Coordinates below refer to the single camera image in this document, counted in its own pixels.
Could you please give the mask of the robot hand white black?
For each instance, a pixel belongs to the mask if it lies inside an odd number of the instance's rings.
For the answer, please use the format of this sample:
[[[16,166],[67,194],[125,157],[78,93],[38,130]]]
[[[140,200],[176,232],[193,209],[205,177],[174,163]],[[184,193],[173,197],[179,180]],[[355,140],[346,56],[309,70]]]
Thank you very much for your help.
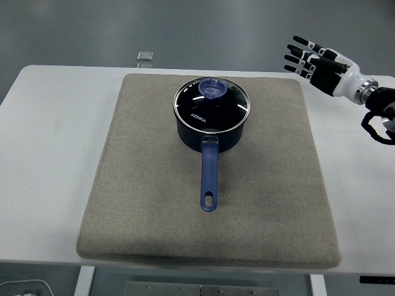
[[[329,96],[344,96],[359,105],[365,103],[364,91],[376,82],[361,74],[355,62],[300,36],[294,36],[293,40],[305,48],[287,45],[289,54],[284,58],[292,65],[285,65],[285,70],[307,79],[312,86]]]

